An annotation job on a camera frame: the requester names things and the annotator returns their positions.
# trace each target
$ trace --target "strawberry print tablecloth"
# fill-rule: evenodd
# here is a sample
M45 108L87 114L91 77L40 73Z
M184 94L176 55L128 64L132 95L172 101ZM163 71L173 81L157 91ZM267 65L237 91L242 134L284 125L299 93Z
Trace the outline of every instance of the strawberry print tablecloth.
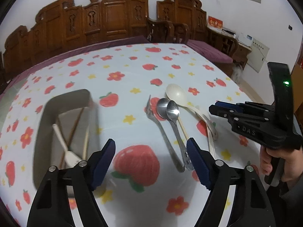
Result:
M32 166L43 108L54 96L78 89L88 89L98 105L100 149L108 138L116 142L116 155L105 177L106 190L94 193L108 225L194 226L209 191L194 171L177 172L158 127L144 112L149 95L155 110L170 83L186 90L189 105L206 110L217 100L250 100L216 66L182 44L138 44L91 51L29 76L0 134L0 196L20 226L26 226L36 193ZM203 122L183 108L180 117L189 136L207 150ZM157 118L181 157L169 123ZM251 164L257 169L259 145L233 133L226 119L211 116L211 120L219 133L215 141L217 159L233 167ZM231 189L221 226L226 226L231 211ZM76 226L82 226L75 200L69 202Z

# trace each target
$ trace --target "purple cushion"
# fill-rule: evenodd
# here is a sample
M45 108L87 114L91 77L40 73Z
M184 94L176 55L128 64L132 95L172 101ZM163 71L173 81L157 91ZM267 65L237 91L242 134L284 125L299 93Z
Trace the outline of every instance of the purple cushion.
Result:
M18 76L12 79L10 84L7 86L7 88L4 90L3 94L13 85L21 81L22 79L27 78L30 74L42 69L43 67L49 66L57 61L67 59L69 57L83 54L86 52L99 50L99 49L105 49L110 47L117 47L117 46L123 46L123 45L129 45L129 44L149 44L150 42L144 37L144 36L136 36L136 37L129 37L129 38L123 38L113 41L107 41L102 43L97 43L93 45L88 45L82 48L78 48L75 50L71 50L65 53L62 53L60 55L54 56L48 60L42 61L41 63L25 70L24 72L20 73Z
M215 49L206 42L189 39L186 45L212 63L232 63L231 57Z

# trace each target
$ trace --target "metal screw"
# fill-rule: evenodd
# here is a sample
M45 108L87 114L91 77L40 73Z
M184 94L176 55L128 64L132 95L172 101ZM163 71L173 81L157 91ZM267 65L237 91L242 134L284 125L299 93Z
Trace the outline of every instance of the metal screw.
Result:
M222 166L222 165L224 165L224 162L222 161L222 160L216 160L216 165L217 166Z
M81 160L81 161L79 162L79 166L80 166L80 167L85 167L86 165L87 165L86 160Z
M246 169L249 171L249 172L253 172L254 171L254 168L252 166L247 166Z
M56 170L56 166L50 166L49 169L48 169L50 172L53 172Z

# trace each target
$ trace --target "human hand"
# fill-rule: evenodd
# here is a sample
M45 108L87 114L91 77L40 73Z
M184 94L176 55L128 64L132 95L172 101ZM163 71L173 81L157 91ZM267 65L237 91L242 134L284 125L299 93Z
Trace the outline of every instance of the human hand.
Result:
M260 150L260 169L261 173L269 175L272 172L272 157L285 159L284 173L281 178L287 182L288 188L294 186L303 173L303 151L296 149L270 150L261 146Z

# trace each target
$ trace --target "metal fork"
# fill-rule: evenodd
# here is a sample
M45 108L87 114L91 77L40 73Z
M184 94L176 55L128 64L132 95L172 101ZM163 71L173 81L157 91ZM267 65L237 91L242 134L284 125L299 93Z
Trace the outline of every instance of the metal fork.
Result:
M178 172L182 173L182 172L185 171L185 164L183 164L181 162L181 160L179 159L179 157L177 156L177 154L176 154L175 150L173 149L169 139L167 138L167 135L166 135L166 133L163 129L162 124L154 116L154 114L152 112L152 109L151 109L151 105L150 105L150 99L151 99L151 95L149 95L149 99L148 99L148 102L147 102L147 105L146 105L146 108L145 108L146 115L150 120L154 121L156 123L156 125L159 127L161 135L162 135L162 137L164 139L164 142L166 144L166 147L167 147L167 149L169 151L169 154L172 158L172 161L173 161L175 167L177 168Z

